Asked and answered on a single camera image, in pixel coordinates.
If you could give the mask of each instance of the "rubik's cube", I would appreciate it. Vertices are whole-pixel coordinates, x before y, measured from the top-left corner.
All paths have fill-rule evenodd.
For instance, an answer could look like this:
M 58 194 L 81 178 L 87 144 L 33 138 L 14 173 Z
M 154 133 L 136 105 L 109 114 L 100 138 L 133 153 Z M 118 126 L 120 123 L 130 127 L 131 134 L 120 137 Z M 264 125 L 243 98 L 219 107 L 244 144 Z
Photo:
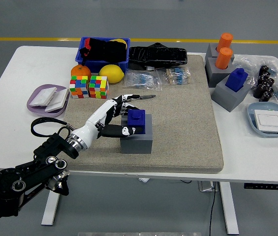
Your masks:
M 88 77 L 72 75 L 69 88 L 73 98 L 89 97 Z
M 90 97 L 106 99 L 109 84 L 107 76 L 92 76 L 89 83 Z

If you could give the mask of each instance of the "gray block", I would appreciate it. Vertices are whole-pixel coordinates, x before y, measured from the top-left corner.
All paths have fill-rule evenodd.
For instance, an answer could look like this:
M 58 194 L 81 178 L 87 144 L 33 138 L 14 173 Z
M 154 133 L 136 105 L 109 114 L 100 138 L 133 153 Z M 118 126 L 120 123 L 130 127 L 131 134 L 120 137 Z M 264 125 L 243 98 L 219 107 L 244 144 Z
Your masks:
M 216 48 L 218 46 L 218 43 L 209 43 L 208 49 L 207 49 L 207 53 L 206 53 L 206 62 L 207 62 L 207 58 L 217 58 L 218 57 L 218 52 L 216 51 Z M 231 57 L 231 62 L 233 62 L 234 60 L 234 53 Z
M 234 92 L 225 85 L 228 77 L 229 76 L 216 85 L 211 99 L 224 109 L 231 112 L 244 100 L 250 90 L 250 85 L 245 82 L 240 90 Z
M 121 125 L 127 126 L 127 116 L 122 116 Z M 145 134 L 120 138 L 121 153 L 151 154 L 153 143 L 152 115 L 145 114 Z
M 216 59 L 217 58 L 208 58 L 205 66 L 210 88 L 215 88 L 219 82 L 221 82 L 226 76 L 236 69 L 231 61 L 229 62 L 226 69 L 218 69 L 216 67 Z

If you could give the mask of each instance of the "blue plastic basket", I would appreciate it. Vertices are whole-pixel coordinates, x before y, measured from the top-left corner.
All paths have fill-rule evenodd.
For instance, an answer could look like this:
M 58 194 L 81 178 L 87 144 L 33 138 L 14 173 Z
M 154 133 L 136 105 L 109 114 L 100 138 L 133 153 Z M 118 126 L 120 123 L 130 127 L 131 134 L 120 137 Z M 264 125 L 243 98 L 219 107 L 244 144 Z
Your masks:
M 105 42 L 108 42 L 109 40 L 112 40 L 112 39 L 116 39 L 116 38 L 82 37 L 81 41 L 80 41 L 79 50 L 81 48 L 84 48 L 85 39 L 87 39 L 87 38 L 95 38 L 95 39 L 103 40 Z M 109 64 L 114 64 L 114 65 L 119 66 L 121 68 L 121 70 L 125 73 L 125 71 L 128 68 L 130 39 L 129 38 L 122 38 L 122 39 L 127 43 L 126 60 L 122 61 L 122 62 L 118 62 L 118 63 L 110 63 L 110 62 L 107 62 L 104 60 L 87 60 L 85 65 L 90 69 L 91 73 L 98 73 L 101 70 L 101 68 L 103 68 L 104 66 L 109 65 Z M 79 50 L 76 54 L 75 61 L 79 64 L 82 64 L 83 59 L 81 58 Z

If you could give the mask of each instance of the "electrical cable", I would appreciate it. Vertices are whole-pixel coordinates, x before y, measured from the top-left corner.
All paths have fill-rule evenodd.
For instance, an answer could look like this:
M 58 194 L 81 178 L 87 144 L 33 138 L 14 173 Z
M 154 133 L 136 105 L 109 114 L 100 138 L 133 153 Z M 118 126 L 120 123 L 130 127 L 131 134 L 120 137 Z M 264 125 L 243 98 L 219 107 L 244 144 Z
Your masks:
M 190 182 L 186 182 L 186 181 L 183 181 L 183 180 L 180 180 L 181 182 L 184 182 L 184 183 L 191 183 L 192 182 L 192 180 L 190 180 Z
M 213 182 L 213 188 L 214 188 L 214 197 L 213 197 L 213 203 L 212 203 L 212 207 L 211 207 L 211 215 L 210 215 L 210 232 L 209 232 L 209 236 L 211 236 L 212 212 L 213 212 L 214 202 L 215 202 L 215 200 L 216 200 L 216 182 Z
M 52 117 L 40 117 L 40 118 L 37 118 L 35 119 L 32 123 L 31 123 L 31 133 L 37 137 L 42 137 L 42 138 L 50 138 L 52 136 L 52 134 L 50 135 L 44 135 L 44 134 L 39 134 L 37 133 L 35 130 L 34 130 L 34 127 L 35 125 L 38 125 L 38 124 L 42 124 L 42 123 L 46 123 L 46 122 L 54 122 L 54 123 L 59 123 L 59 124 L 63 124 L 64 126 L 61 127 L 57 134 L 60 134 L 60 132 L 63 130 L 63 129 L 66 129 L 68 130 L 68 135 L 65 139 L 67 139 L 69 137 L 69 135 L 71 134 L 71 129 L 72 129 L 72 126 L 65 122 L 65 121 L 62 121 L 62 120 L 59 120 L 59 119 L 56 119 L 56 118 L 52 118 Z

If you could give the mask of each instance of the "orange cylinder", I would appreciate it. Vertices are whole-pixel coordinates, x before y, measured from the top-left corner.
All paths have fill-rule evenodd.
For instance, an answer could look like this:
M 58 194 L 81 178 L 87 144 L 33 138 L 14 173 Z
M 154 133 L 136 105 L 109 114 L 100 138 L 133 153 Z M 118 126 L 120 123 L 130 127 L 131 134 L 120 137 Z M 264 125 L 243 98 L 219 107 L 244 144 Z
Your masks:
M 233 40 L 233 35 L 231 33 L 223 33 L 219 39 L 216 51 L 219 52 L 221 48 L 229 48 Z
M 216 67 L 221 70 L 226 69 L 231 60 L 232 55 L 233 55 L 232 49 L 221 48 L 218 57 L 216 59 Z

